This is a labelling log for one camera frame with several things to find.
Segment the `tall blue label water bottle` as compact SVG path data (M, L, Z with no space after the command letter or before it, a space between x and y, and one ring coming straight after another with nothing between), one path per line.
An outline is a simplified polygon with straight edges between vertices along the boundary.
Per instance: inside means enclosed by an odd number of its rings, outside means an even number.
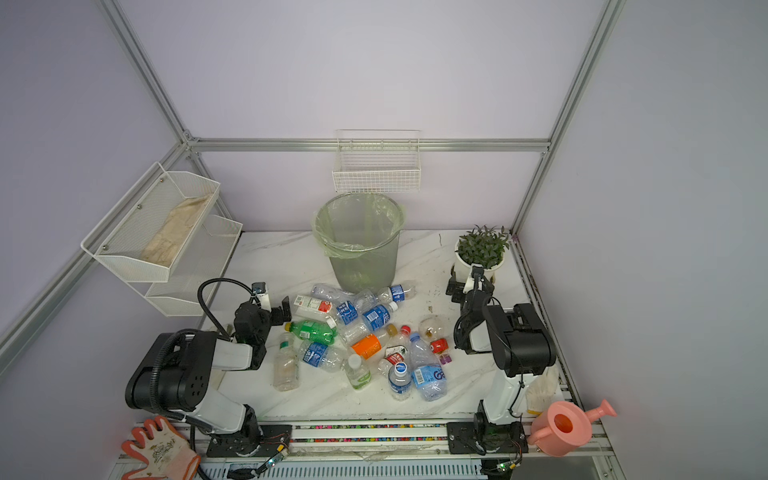
M390 323L393 313L399 309L396 302L379 303L363 312L358 319L342 325L338 332L340 340L352 346L364 337L375 333Z

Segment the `small green tinted bottle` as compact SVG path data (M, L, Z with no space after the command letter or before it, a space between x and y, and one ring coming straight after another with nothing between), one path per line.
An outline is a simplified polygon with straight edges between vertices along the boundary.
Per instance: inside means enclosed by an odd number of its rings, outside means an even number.
M343 365L344 372L354 390L361 390L370 384L371 371L364 359L358 354L351 354Z

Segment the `short bottle blue white cap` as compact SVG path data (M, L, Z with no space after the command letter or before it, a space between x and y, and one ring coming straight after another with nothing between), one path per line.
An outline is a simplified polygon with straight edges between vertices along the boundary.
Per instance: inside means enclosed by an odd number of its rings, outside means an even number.
M412 377L408 364L401 361L391 366L388 373L390 393L397 401L404 401L412 393Z

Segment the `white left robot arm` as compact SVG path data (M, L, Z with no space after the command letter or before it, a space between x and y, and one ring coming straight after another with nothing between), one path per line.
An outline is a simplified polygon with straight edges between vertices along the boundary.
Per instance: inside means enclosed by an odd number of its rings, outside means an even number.
M195 329L159 335L128 381L128 407L186 423L206 434L257 436L253 408L222 394L212 376L216 371L259 369L271 328L292 320L288 296L269 310L258 303L263 298L257 296L238 307L232 341L221 338L218 331Z

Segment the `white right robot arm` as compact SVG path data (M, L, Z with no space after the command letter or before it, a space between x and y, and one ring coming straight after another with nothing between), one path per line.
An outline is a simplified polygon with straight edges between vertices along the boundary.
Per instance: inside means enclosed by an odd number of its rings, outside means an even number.
M446 294L460 306L455 348L468 355L490 354L497 368L478 417L495 425L518 422L527 411L528 388L557 361L548 328L530 303L504 308L482 273L464 282L452 274Z

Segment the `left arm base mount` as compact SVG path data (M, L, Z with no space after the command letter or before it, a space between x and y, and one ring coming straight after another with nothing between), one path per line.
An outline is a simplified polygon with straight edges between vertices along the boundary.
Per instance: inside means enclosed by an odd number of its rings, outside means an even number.
M207 447L209 458L267 458L288 448L293 432L290 424L260 424L249 432L214 434Z

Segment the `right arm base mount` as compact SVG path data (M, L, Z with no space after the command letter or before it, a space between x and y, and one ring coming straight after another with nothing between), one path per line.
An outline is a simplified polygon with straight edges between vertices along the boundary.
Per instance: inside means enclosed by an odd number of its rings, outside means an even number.
M521 422L506 425L449 422L446 425L451 454L525 454L527 437Z

